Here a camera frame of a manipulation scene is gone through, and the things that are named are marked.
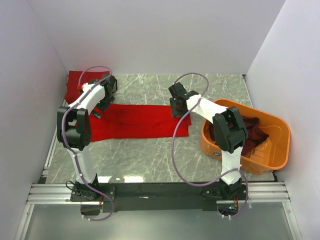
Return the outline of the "bright red t-shirt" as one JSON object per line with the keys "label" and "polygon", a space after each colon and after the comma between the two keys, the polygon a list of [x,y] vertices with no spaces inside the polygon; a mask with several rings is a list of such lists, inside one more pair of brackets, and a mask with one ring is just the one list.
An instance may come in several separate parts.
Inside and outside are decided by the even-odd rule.
{"label": "bright red t-shirt", "polygon": [[107,139],[150,139],[172,137],[180,117],[172,117],[169,105],[111,104],[107,110],[90,114],[92,142]]}

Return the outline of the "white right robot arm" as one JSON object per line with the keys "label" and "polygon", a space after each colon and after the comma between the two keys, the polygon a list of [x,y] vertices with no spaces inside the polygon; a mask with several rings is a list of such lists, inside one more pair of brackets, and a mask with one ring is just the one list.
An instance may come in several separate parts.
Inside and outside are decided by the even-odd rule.
{"label": "white right robot arm", "polygon": [[[174,170],[186,184],[194,187],[206,187],[219,181],[219,193],[222,198],[230,200],[237,194],[242,185],[240,167],[241,153],[248,137],[248,132],[239,109],[235,106],[218,105],[196,91],[187,92],[180,83],[174,83],[168,88],[171,98],[170,107],[174,117],[181,117],[172,136],[171,160]],[[198,114],[213,125],[215,144],[222,155],[221,175],[216,180],[196,184],[187,181],[180,173],[175,163],[174,144],[178,128],[184,118],[191,112]]]}

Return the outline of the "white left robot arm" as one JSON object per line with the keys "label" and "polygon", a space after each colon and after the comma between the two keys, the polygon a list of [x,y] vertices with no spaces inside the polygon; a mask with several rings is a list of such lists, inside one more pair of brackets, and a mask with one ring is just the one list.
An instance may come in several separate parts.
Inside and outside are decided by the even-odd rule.
{"label": "white left robot arm", "polygon": [[76,182],[86,184],[82,195],[88,201],[94,201],[100,195],[100,188],[93,184],[97,174],[87,148],[92,140],[90,114],[95,108],[105,111],[115,99],[113,93],[117,89],[115,76],[104,74],[102,79],[84,83],[80,87],[80,96],[68,106],[59,107],[57,111],[57,140],[71,156]]}

